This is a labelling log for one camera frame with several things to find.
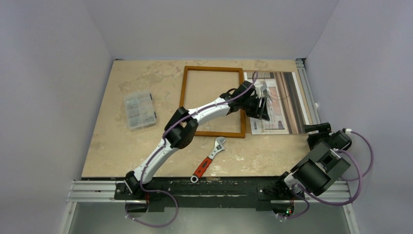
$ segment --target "clear plastic box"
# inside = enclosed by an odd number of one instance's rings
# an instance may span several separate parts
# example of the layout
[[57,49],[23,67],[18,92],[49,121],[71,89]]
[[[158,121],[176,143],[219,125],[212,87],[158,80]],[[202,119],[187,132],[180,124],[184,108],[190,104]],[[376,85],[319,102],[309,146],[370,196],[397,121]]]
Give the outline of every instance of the clear plastic box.
[[156,123],[152,95],[149,90],[128,94],[124,97],[126,121],[130,129],[143,128]]

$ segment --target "wall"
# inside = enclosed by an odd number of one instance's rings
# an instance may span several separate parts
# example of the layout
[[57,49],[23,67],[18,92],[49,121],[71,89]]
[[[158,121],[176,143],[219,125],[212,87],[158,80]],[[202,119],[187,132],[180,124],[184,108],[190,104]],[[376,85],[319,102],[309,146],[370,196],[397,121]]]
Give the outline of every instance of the wall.
[[81,0],[0,3],[0,227],[55,234],[111,56]]
[[84,0],[115,58],[307,57],[338,0]]
[[[375,150],[373,173],[354,204],[363,234],[413,230],[412,4],[341,0],[306,61],[322,120],[362,133]],[[365,169],[367,149],[355,140]]]

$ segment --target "wooden frame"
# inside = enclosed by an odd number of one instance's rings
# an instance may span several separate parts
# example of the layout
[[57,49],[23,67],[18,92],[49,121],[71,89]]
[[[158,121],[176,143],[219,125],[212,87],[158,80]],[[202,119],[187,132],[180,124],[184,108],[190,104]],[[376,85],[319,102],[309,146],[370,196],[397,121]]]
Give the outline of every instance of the wooden frame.
[[[187,89],[188,71],[209,71],[209,72],[236,72],[239,74],[240,84],[244,82],[244,73],[242,68],[233,67],[201,67],[201,66],[185,66],[184,79],[182,81],[181,99],[179,106],[184,106],[185,91]],[[245,111],[240,110],[241,115],[241,132],[208,132],[208,131],[196,131],[195,136],[198,137],[231,137],[231,138],[245,138]]]

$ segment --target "table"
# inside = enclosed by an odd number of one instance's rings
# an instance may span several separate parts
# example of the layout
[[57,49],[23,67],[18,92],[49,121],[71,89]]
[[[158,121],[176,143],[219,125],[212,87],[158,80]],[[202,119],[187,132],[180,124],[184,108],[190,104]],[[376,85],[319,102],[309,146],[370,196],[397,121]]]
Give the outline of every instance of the table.
[[[124,177],[159,143],[165,124],[179,107],[184,66],[242,67],[295,72],[293,60],[136,60],[114,61],[82,177]],[[157,114],[153,126],[131,131],[123,97],[149,89]],[[251,135],[227,138],[204,176],[274,176],[289,171],[308,152],[307,135]],[[155,176],[191,176],[211,152],[214,137],[195,137],[172,155]]]

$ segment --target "tabletop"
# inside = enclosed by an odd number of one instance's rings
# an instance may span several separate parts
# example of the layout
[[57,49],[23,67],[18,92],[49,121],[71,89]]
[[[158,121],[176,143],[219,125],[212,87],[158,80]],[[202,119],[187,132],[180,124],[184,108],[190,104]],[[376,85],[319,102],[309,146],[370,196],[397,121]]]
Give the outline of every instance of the tabletop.
[[[238,67],[299,75],[293,60],[114,61],[83,178],[124,177],[150,155],[159,143],[166,123],[179,107],[185,66]],[[153,126],[130,130],[123,98],[140,90],[150,90],[157,120]],[[225,150],[215,157],[204,176],[279,176],[309,152],[306,138],[307,135],[251,133],[245,138],[227,138]],[[189,146],[173,154],[155,176],[191,176],[213,149],[214,140],[214,137],[196,136]]]

